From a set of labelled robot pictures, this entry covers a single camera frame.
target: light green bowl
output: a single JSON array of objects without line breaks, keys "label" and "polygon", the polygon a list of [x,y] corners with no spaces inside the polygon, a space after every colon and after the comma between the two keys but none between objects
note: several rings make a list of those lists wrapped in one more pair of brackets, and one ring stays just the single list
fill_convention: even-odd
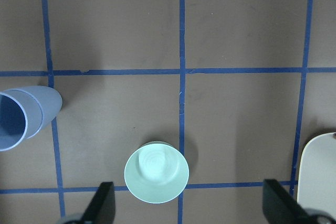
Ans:
[{"label": "light green bowl", "polygon": [[176,198],[189,179],[184,156],[170,144],[154,141],[143,145],[128,159],[126,185],[136,198],[153,204]]}]

